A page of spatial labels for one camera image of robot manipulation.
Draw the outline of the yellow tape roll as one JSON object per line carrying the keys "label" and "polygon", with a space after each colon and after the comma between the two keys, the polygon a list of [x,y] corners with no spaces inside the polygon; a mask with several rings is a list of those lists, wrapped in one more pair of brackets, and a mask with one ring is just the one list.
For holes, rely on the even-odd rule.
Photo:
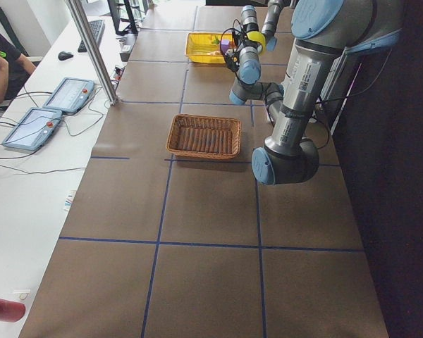
{"label": "yellow tape roll", "polygon": [[246,35],[250,41],[255,42],[257,44],[258,54],[262,54],[265,52],[266,39],[265,39],[265,36],[261,32],[253,30],[253,31],[247,32]]}

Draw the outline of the brown wicker basket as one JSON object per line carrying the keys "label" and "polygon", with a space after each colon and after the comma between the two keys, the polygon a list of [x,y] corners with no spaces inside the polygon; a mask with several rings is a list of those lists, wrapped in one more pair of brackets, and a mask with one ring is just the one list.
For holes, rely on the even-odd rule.
{"label": "brown wicker basket", "polygon": [[171,123],[166,149],[177,156],[227,160],[240,153],[240,145],[238,119],[178,114]]}

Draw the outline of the yellow plastic basket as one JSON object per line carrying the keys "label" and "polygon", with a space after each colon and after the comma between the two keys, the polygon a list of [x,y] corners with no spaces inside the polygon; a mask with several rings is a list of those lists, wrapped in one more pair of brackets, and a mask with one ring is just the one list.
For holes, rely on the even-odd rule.
{"label": "yellow plastic basket", "polygon": [[220,45],[216,46],[211,43],[214,36],[220,36],[221,39],[228,39],[231,41],[232,50],[237,49],[237,44],[234,42],[231,33],[216,33],[216,32],[190,32],[186,40],[185,55],[194,63],[203,64],[224,64],[225,61],[222,56],[208,56],[207,53],[213,51],[221,51]]}

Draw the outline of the toy croissant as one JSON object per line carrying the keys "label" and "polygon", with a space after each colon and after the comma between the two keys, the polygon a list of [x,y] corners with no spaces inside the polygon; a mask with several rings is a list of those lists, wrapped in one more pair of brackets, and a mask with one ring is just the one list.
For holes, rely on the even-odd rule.
{"label": "toy croissant", "polygon": [[213,52],[209,52],[207,53],[208,56],[222,56],[220,51],[213,51]]}

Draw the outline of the purple foam block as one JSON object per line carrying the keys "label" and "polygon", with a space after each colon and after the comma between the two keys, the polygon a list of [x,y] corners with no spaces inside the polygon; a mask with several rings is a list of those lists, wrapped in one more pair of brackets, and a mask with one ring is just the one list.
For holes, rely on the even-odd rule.
{"label": "purple foam block", "polygon": [[220,50],[221,53],[225,54],[228,52],[228,50],[231,48],[231,41],[228,39],[222,39],[220,41]]}

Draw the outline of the upper teach pendant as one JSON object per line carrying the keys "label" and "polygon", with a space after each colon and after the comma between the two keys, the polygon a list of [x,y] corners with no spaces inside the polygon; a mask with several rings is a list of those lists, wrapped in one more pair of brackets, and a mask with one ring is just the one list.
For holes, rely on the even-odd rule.
{"label": "upper teach pendant", "polygon": [[93,89],[94,82],[91,80],[65,77],[42,107],[64,114],[77,113],[86,104]]}

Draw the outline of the teach pendant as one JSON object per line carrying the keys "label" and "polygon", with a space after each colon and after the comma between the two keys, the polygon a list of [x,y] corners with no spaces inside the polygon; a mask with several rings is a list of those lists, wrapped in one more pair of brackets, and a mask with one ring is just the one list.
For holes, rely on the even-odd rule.
{"label": "teach pendant", "polygon": [[63,113],[50,108],[31,108],[10,131],[1,145],[21,151],[36,151],[52,136]]}
{"label": "teach pendant", "polygon": [[64,114],[77,113],[86,104],[93,89],[94,82],[91,80],[65,77],[42,107]]}

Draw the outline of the black monitor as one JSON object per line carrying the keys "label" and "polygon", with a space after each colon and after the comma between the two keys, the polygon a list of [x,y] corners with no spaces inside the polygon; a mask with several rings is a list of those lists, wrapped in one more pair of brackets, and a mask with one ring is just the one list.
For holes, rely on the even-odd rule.
{"label": "black monitor", "polygon": [[145,4],[134,0],[108,0],[110,16],[112,17],[114,30],[118,36],[137,34],[138,22],[145,15]]}

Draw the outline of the lower teach pendant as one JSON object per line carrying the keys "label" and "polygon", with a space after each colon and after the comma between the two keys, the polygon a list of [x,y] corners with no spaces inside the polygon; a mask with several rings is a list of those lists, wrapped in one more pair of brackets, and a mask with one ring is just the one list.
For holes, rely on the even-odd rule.
{"label": "lower teach pendant", "polygon": [[21,151],[36,151],[52,136],[63,113],[50,108],[31,108],[10,131],[1,145]]}

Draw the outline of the black keyboard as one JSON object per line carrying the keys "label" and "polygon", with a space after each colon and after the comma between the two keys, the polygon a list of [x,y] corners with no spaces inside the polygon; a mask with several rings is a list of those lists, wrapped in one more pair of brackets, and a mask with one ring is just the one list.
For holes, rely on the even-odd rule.
{"label": "black keyboard", "polygon": [[[102,40],[102,36],[104,34],[105,30],[105,20],[99,19],[99,20],[92,20],[88,22],[90,31],[92,33],[92,37],[97,45],[100,45],[100,42]],[[86,45],[84,41],[80,42],[80,45],[78,47],[78,53],[85,53],[87,52]]]}

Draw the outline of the black computer mouse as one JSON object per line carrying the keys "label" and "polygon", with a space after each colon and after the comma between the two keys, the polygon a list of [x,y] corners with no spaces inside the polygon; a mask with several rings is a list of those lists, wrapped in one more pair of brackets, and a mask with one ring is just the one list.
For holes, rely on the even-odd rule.
{"label": "black computer mouse", "polygon": [[58,59],[59,59],[60,61],[66,61],[66,60],[68,60],[68,59],[70,59],[70,58],[72,58],[72,57],[74,57],[74,54],[73,54],[73,53],[71,53],[71,52],[69,52],[69,51],[61,51],[61,52],[58,54]]}

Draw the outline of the red cylinder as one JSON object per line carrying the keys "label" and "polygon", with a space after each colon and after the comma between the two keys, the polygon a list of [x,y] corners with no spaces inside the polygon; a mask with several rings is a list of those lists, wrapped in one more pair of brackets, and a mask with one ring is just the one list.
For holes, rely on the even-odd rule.
{"label": "red cylinder", "polygon": [[0,321],[15,323],[25,315],[25,312],[25,304],[0,299]]}

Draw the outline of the aluminium frame post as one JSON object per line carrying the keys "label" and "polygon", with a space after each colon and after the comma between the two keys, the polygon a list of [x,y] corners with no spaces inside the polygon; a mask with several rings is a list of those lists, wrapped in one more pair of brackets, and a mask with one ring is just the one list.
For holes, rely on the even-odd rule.
{"label": "aluminium frame post", "polygon": [[92,37],[87,16],[82,8],[82,4],[78,0],[66,0],[66,5],[70,11],[75,26],[78,29],[81,39],[86,45],[87,52],[99,82],[102,85],[102,89],[104,90],[110,105],[114,106],[118,103],[118,96],[109,77],[102,55],[100,54],[99,47]]}

